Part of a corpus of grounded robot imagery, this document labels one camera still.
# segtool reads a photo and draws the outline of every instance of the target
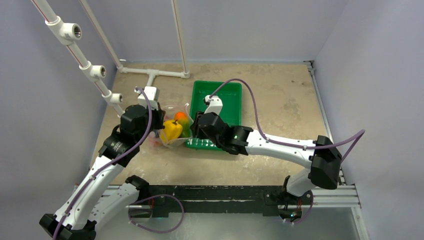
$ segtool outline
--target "plastic bag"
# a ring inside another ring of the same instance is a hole
[[[191,126],[193,124],[193,119],[190,117],[189,111],[187,110],[188,107],[189,107],[188,103],[186,103],[184,106],[167,105],[162,107],[162,110],[165,111],[165,116],[163,117],[163,121],[174,119],[174,116],[176,113],[183,112],[188,117],[189,126]],[[163,145],[168,148],[175,148],[185,143],[187,140],[193,137],[193,133],[190,130],[190,137],[181,137],[181,138],[179,137],[169,141],[166,139],[162,140],[159,136],[161,132],[163,131],[164,130],[161,129],[161,130],[156,130],[150,133],[150,135],[148,136],[148,140],[151,146],[158,147]]]

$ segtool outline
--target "gray wall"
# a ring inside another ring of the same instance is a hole
[[[351,0],[316,58],[336,141],[365,128],[343,164],[371,239],[423,239],[424,2]]]
[[[313,60],[348,0],[179,0],[189,60]],[[89,0],[118,57],[180,61],[170,0]]]
[[[77,1],[49,1],[82,28],[86,57],[115,66]],[[0,238],[48,239],[38,225],[88,170],[106,103],[31,1],[0,7]]]

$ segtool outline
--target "bag of vegetables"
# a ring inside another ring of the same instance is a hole
[[[189,104],[184,106],[168,105],[162,107],[165,111],[163,118],[164,129],[152,132],[149,135],[149,141],[153,146],[164,145],[168,148],[174,148],[192,137],[190,126],[193,123],[187,110]]]

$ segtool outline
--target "green plastic basket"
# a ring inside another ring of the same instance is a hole
[[[193,95],[191,96],[190,116],[196,117],[196,112],[204,112],[207,108],[204,98],[217,89],[222,82],[219,81],[195,81]],[[242,124],[242,85],[230,82],[221,88],[216,95],[222,100],[222,110],[219,116],[230,126]],[[220,150],[209,139],[189,139],[185,145],[192,149]]]

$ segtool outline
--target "gray floor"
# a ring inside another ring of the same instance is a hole
[[[131,64],[128,67],[181,72],[179,64]],[[162,106],[191,102],[193,82],[241,78],[249,83],[257,101],[259,121],[265,133],[294,139],[316,139],[325,135],[320,108],[308,69],[302,64],[191,64],[192,77],[159,76]],[[135,86],[145,86],[145,74],[118,73],[114,93],[124,96],[123,108],[137,104]],[[243,87],[242,124],[256,129],[252,99]],[[96,144],[98,150],[112,128],[119,124],[114,110],[107,108]],[[267,156],[233,156],[225,152],[152,147],[145,143],[112,184],[122,184],[138,175],[153,185],[281,185],[287,175],[302,167]]]

